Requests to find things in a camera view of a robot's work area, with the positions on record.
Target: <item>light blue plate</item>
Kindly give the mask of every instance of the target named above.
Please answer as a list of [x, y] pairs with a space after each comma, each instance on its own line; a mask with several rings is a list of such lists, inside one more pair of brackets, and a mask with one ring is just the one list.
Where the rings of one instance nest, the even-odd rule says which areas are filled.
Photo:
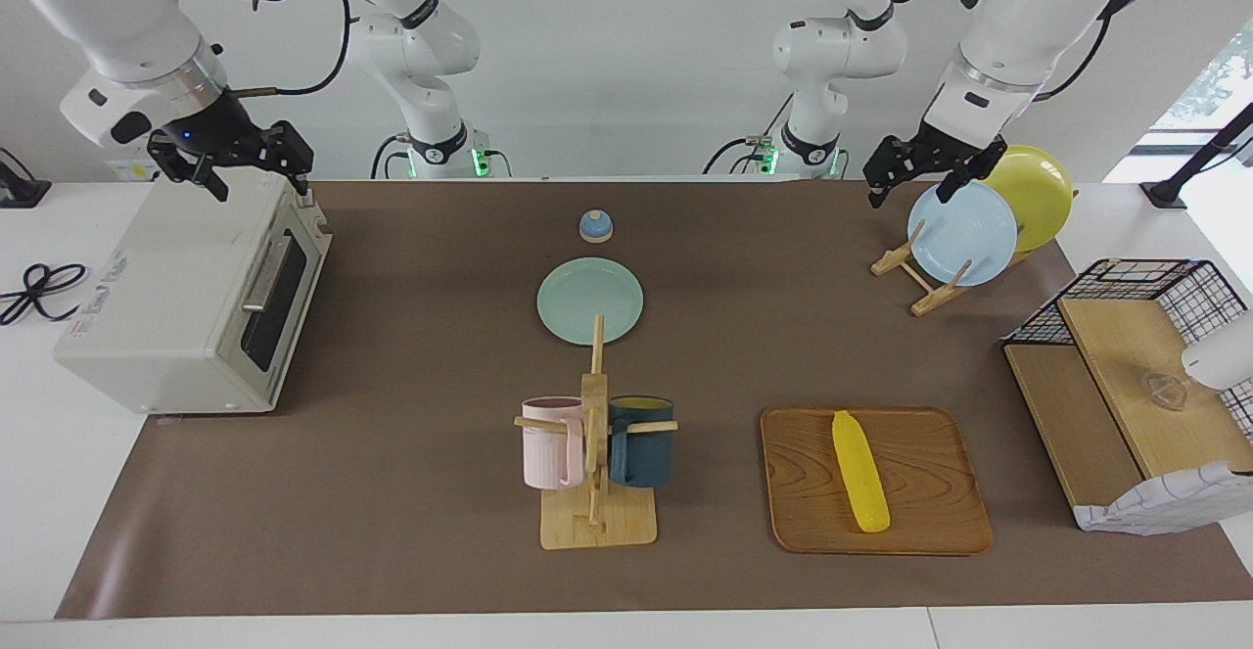
[[971, 182], [941, 204], [932, 185], [913, 203], [906, 236], [926, 221], [913, 242], [913, 259], [940, 282], [949, 283], [966, 261], [974, 261], [957, 287], [992, 279], [1010, 264], [1017, 244], [1017, 223], [1010, 204], [989, 185]]
[[644, 313], [644, 288], [630, 269], [604, 257], [579, 257], [551, 271], [535, 298], [540, 319], [561, 341], [591, 346], [596, 314], [605, 342], [616, 341]]

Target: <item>wire basket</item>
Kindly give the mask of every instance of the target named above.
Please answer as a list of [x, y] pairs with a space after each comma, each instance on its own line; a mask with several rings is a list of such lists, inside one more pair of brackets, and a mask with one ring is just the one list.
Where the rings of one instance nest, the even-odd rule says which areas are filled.
[[[1189, 346], [1239, 318], [1248, 307], [1209, 261], [1094, 262], [1066, 288], [1005, 337], [1006, 346], [1050, 342], [1074, 346], [1058, 302], [1061, 299], [1140, 299], [1162, 304]], [[1222, 391], [1219, 398], [1253, 442], [1253, 380]]]

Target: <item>white wall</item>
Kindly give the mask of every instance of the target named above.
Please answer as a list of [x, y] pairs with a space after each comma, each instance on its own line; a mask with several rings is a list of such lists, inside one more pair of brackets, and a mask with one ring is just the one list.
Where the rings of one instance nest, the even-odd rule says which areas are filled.
[[[451, 83], [467, 119], [525, 175], [694, 173], [730, 137], [761, 132], [787, 95], [771, 63], [776, 29], [837, 16], [832, 0], [444, 0], [479, 29], [477, 69]], [[25, 0], [0, 0], [0, 144], [53, 179], [108, 179], [103, 154], [60, 118], [84, 68]], [[205, 38], [223, 43], [232, 83], [321, 79], [338, 44], [337, 0], [184, 0]], [[956, 0], [897, 13], [910, 34], [905, 69], [846, 83], [851, 173], [887, 132], [911, 135], [965, 29]], [[1007, 130], [1053, 150], [1079, 182], [1099, 182], [1239, 25], [1253, 0], [1140, 0], [1114, 20], [1089, 73]], [[1080, 43], [1064, 69], [1086, 50]], [[259, 123], [292, 119], [317, 150], [315, 177], [362, 177], [398, 110], [355, 70], [317, 96], [251, 100]]]

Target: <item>oven door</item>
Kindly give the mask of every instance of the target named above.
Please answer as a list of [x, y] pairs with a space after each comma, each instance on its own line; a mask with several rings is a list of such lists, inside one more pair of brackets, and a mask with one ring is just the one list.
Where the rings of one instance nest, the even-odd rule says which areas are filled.
[[296, 208], [279, 204], [219, 346], [227, 367], [264, 400], [267, 408], [278, 400], [322, 257]]

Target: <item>window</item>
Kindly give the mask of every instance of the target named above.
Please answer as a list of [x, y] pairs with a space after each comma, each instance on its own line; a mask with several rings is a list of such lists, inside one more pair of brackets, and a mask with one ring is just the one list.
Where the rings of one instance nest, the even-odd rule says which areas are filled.
[[1209, 61], [1131, 154], [1192, 154], [1253, 101], [1253, 20]]

